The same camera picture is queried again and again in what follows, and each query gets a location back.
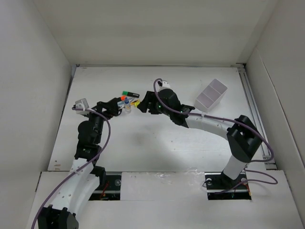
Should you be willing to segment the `yellow highlighter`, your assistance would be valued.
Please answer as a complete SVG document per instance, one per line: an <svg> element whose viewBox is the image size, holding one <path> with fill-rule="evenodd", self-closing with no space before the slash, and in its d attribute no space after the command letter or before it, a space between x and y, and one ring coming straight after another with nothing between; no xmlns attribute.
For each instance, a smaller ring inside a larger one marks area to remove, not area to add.
<svg viewBox="0 0 305 229"><path fill-rule="evenodd" d="M137 107L139 104L140 104L140 101L136 101L136 102L134 102L133 105L134 105L135 107Z"/></svg>

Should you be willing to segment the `small glue bottle blue cap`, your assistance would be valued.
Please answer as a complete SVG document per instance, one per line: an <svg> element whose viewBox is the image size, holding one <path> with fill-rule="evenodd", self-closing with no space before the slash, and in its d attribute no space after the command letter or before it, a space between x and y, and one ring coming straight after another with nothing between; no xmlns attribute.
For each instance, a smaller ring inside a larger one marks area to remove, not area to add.
<svg viewBox="0 0 305 229"><path fill-rule="evenodd" d="M125 99L124 99L124 107L125 107L125 111L127 113L131 112L131 103L129 101L129 98L127 98L127 97L125 97Z"/></svg>

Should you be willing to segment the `green highlighter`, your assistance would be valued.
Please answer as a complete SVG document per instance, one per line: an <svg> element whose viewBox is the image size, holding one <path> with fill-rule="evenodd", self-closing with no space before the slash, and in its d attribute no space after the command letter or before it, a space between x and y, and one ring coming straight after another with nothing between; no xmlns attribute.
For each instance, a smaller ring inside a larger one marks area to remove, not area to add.
<svg viewBox="0 0 305 229"><path fill-rule="evenodd" d="M123 91L122 95L129 96L129 97L134 97L134 98L139 98L140 97L139 94L133 93L133 92L128 92L128 91Z"/></svg>

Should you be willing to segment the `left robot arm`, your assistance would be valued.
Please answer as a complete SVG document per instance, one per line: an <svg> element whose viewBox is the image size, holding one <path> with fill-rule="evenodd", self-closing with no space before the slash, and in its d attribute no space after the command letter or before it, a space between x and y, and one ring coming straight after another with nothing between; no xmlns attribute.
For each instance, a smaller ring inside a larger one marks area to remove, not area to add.
<svg viewBox="0 0 305 229"><path fill-rule="evenodd" d="M90 107L86 99L80 99L72 107L86 118L78 126L78 143L71 169L67 177L48 195L39 208L32 228L77 229L78 219L91 195L106 185L105 168L97 166L100 154L106 148L100 146L104 124L119 116L120 98L97 102Z"/></svg>

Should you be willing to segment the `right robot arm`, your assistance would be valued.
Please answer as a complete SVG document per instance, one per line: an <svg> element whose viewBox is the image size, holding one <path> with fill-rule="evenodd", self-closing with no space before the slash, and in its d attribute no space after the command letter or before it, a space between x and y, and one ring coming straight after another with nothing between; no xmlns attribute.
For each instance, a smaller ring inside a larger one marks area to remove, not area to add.
<svg viewBox="0 0 305 229"><path fill-rule="evenodd" d="M216 177L219 189L234 187L241 180L240 173L251 162L262 143L253 132L257 129L247 116L241 115L232 124L226 124L218 119L208 119L202 114L190 115L195 108L180 103L172 89L163 89L156 94L147 91L137 108L143 113L164 114L176 125L203 130L227 140L232 155L221 174Z"/></svg>

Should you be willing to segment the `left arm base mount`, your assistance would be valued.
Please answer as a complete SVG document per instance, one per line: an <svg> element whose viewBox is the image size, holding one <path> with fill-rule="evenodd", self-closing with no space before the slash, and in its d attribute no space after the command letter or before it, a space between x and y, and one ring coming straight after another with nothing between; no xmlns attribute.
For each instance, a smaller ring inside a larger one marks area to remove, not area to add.
<svg viewBox="0 0 305 229"><path fill-rule="evenodd" d="M106 181L91 195L89 201L117 201L121 196L122 174L112 173L106 175Z"/></svg>

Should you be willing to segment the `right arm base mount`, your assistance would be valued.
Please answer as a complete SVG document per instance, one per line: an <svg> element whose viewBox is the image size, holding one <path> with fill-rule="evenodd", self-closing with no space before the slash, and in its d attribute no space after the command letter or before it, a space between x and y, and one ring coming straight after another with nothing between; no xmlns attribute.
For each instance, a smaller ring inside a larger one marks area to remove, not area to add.
<svg viewBox="0 0 305 229"><path fill-rule="evenodd" d="M247 184L240 182L247 179L245 172L231 180L221 172L205 173L203 187L206 188L208 200L251 200L250 189Z"/></svg>

